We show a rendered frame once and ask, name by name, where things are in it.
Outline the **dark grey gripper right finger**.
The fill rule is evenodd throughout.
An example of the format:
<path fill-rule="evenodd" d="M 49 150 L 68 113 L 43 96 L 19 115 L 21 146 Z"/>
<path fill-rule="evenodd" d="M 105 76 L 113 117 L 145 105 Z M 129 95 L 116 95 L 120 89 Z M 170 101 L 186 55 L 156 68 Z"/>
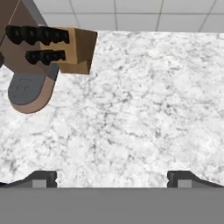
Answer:
<path fill-rule="evenodd" d="M 191 171 L 168 171 L 167 179 L 168 188 L 223 188 L 223 185 L 200 179 Z"/>

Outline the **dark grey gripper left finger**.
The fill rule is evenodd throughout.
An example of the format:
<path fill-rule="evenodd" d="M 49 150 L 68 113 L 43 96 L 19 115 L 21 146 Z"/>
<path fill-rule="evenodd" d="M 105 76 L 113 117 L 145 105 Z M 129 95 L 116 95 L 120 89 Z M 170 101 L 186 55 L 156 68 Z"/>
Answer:
<path fill-rule="evenodd" d="M 56 171 L 34 171 L 24 179 L 12 183 L 0 182 L 0 188 L 56 188 Z"/>

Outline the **wooden knife block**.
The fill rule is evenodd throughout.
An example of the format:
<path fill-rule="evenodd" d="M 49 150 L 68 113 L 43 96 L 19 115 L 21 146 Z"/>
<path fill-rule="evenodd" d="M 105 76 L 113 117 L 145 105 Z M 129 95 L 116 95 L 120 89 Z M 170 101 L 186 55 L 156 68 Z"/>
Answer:
<path fill-rule="evenodd" d="M 58 66 L 63 74 L 89 74 L 97 32 L 74 27 L 0 26 L 0 51 L 13 72 L 44 74 Z"/>

